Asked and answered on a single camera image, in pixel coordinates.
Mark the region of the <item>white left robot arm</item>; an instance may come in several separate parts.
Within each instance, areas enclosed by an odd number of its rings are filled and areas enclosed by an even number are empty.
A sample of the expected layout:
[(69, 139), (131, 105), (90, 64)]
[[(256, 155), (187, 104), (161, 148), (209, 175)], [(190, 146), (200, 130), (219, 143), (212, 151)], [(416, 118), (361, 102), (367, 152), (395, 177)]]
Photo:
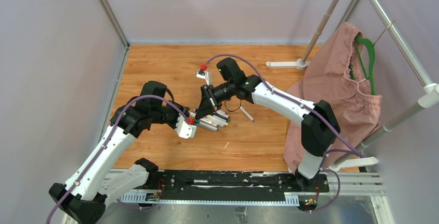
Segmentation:
[(121, 154), (152, 124), (166, 124), (182, 138), (191, 138), (196, 127), (190, 120), (189, 107), (165, 99), (168, 87), (157, 81), (144, 84), (139, 96), (119, 107), (103, 137), (81, 167), (64, 183), (54, 183), (49, 195), (55, 206), (46, 222), (61, 209), (78, 223), (97, 223), (106, 208), (130, 190), (164, 190), (158, 166), (141, 158), (118, 176), (106, 181), (105, 176)]

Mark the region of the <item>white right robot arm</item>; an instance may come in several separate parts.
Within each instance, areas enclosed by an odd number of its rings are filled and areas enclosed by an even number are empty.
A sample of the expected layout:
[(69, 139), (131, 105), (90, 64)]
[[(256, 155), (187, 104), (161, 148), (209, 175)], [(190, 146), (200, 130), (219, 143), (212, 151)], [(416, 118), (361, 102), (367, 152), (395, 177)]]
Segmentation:
[(195, 119), (200, 120), (220, 110), (222, 103), (233, 96), (271, 109), (301, 128), (301, 144), (305, 153), (294, 172), (296, 186), (305, 192), (315, 187), (325, 153), (341, 131), (330, 104), (324, 100), (313, 103), (294, 97), (251, 75), (230, 78), (218, 86), (202, 86)]

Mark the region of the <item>brown capped white marker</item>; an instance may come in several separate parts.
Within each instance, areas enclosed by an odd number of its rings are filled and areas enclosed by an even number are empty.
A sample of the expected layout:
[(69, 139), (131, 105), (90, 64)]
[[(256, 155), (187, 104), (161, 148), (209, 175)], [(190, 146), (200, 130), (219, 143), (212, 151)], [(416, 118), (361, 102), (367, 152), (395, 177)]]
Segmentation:
[(243, 113), (244, 113), (244, 115), (251, 121), (251, 122), (253, 122), (254, 121), (254, 118), (241, 106), (240, 108), (239, 108)]

